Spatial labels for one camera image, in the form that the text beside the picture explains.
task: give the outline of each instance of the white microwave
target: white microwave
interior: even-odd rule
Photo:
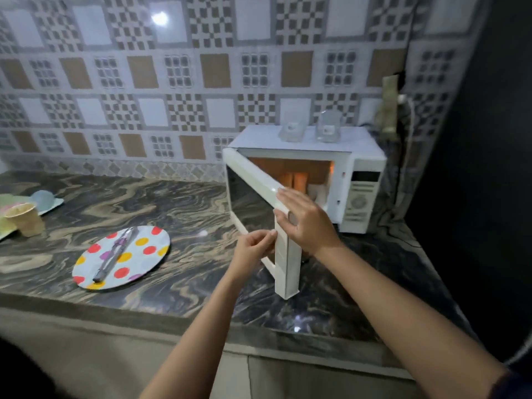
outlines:
[[[315,140],[308,127],[301,142],[279,138],[280,126],[248,126],[223,150],[229,214],[243,234],[276,229],[275,254],[262,260],[275,292],[299,292],[301,248],[278,226],[273,209],[295,218],[277,200],[278,188],[308,194],[340,232],[364,234],[379,190],[386,156],[364,127],[343,127],[338,143]]]

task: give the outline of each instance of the microwave control panel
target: microwave control panel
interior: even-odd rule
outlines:
[[[379,187],[380,172],[355,171],[351,176],[344,221],[367,222]]]

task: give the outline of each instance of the tiled wall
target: tiled wall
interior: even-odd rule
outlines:
[[[0,152],[17,168],[221,181],[221,149],[248,124],[329,107],[371,122],[406,57],[411,191],[489,2],[0,0]]]

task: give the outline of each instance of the microwave dial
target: microwave dial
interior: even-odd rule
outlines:
[[[368,203],[368,200],[364,196],[356,196],[351,199],[351,207],[357,210],[364,208]]]

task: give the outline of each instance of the kitchen counter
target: kitchen counter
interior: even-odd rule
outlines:
[[[222,185],[34,172],[0,175],[0,193],[30,195],[38,189],[65,202],[43,217],[46,236],[26,239],[16,233],[0,241],[1,307],[181,335],[231,260],[238,233]],[[370,233],[344,240],[470,333],[408,228],[389,219],[389,210],[380,204]],[[72,266],[91,244],[143,224],[161,227],[171,238],[169,254],[153,271],[113,291],[90,292],[72,281]],[[401,367],[321,263],[302,265],[300,291],[284,301],[275,294],[268,271],[258,271],[238,297],[227,342],[264,353]]]

